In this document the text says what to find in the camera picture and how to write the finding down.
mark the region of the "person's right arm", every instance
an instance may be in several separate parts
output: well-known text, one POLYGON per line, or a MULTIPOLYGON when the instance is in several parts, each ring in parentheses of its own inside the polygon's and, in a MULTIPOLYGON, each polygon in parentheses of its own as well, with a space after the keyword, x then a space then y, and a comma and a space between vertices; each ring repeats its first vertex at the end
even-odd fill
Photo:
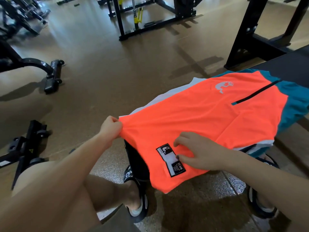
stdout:
POLYGON ((251 156, 229 150, 196 133, 182 132, 175 140, 189 148, 194 157, 178 155, 194 168, 224 170, 266 197, 292 221, 309 229, 309 180, 284 172, 251 156))

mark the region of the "gym floor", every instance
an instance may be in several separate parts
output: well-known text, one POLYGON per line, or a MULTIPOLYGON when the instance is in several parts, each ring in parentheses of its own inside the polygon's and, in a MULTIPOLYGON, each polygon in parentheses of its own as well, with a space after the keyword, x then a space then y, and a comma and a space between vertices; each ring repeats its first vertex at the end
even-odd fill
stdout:
MULTIPOLYGON (((95 135, 103 120, 129 114, 166 91, 189 83, 193 77, 209 78, 225 71, 225 64, 246 11, 247 0, 203 0, 194 21, 150 31, 118 41, 117 22, 96 0, 76 0, 51 9, 48 26, 38 37, 15 38, 10 43, 24 58, 50 63, 63 59, 63 84, 45 95, 45 73, 21 68, 0 74, 0 155, 16 137, 24 135, 36 119, 52 129, 41 157, 61 160, 69 151, 95 135)), ((295 7, 268 3, 257 33, 272 38, 282 34, 295 7)), ((143 22, 169 16, 152 5, 143 22)), ((132 16, 123 17, 133 27, 132 16)), ((291 48, 309 44, 309 15, 300 24, 291 48)), ((242 68, 261 63, 253 60, 242 68)), ((309 134, 298 124, 278 137, 307 165, 309 134)), ((276 147, 268 152, 280 167, 306 177, 276 147)), ((128 165, 123 140, 118 139, 96 163, 92 174, 122 183, 128 165)), ((17 163, 0 169, 0 199, 10 196, 17 163)), ((280 214, 273 220, 257 218, 244 191, 245 183, 221 171, 210 172, 181 184, 169 194, 150 189, 149 216, 137 226, 141 231, 300 231, 280 214)), ((105 217, 108 212, 99 213, 105 217)))

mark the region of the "neon orange jersey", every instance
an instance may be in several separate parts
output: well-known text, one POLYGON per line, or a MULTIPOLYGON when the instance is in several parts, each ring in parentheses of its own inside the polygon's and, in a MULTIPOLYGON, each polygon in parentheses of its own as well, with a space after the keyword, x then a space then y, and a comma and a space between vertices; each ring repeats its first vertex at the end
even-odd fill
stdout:
MULTIPOLYGON (((177 154, 193 156, 182 145, 173 147, 183 131, 198 133, 229 149, 273 140, 289 97, 279 90, 279 84, 283 83, 285 89, 295 84, 266 77, 255 70, 228 72, 120 117, 121 137, 144 159, 152 186, 168 193, 183 181, 206 172, 176 159, 177 154)), ((307 111, 307 97, 306 103, 299 105, 306 108, 301 113, 307 111)))

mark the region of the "zipper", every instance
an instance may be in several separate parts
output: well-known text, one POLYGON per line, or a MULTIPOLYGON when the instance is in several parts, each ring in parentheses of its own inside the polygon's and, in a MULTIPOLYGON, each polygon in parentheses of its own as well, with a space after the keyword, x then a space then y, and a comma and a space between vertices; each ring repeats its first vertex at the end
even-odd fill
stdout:
POLYGON ((259 89, 258 91, 254 92, 253 94, 251 94, 251 95, 249 95, 249 96, 247 96, 247 97, 245 97, 245 98, 243 98, 243 99, 240 99, 240 100, 238 100, 238 101, 236 101, 236 102, 233 102, 232 105, 236 105, 236 104, 242 103, 242 102, 244 102, 244 101, 246 101, 246 100, 248 100, 248 99, 250 99, 250 98, 253 98, 255 95, 258 95, 259 93, 261 93, 261 92, 263 92, 264 90, 266 90, 266 89, 272 87, 273 85, 277 84, 277 83, 280 82, 280 81, 282 81, 282 80, 276 80, 276 81, 270 83, 269 85, 266 85, 266 86, 264 86, 263 88, 259 89))

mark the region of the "person's left arm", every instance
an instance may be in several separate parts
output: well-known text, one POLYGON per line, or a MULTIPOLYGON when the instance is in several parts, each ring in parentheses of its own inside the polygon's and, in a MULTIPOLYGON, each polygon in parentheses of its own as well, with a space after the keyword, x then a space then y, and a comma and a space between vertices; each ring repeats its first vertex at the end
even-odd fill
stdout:
POLYGON ((122 123, 109 116, 97 135, 13 196, 0 209, 0 231, 54 231, 53 221, 121 129, 122 123))

